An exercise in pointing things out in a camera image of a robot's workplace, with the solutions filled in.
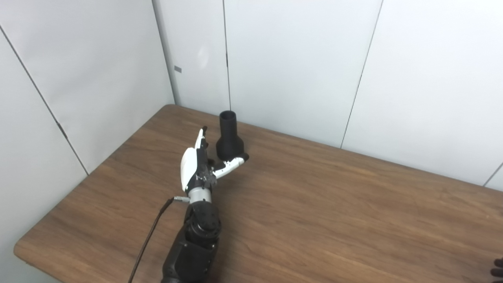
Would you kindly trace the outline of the white and black left hand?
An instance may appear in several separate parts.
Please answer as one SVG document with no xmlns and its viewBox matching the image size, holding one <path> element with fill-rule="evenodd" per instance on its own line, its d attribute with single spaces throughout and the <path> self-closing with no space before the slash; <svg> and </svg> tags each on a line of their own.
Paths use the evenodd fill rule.
<svg viewBox="0 0 503 283">
<path fill-rule="evenodd" d="M 194 147 L 187 148 L 182 156 L 181 185 L 187 195 L 200 187 L 212 190 L 218 179 L 228 175 L 250 158 L 249 154 L 242 153 L 229 161 L 211 164 L 207 153 L 207 129 L 208 127 L 204 126 L 199 130 Z"/>
</svg>

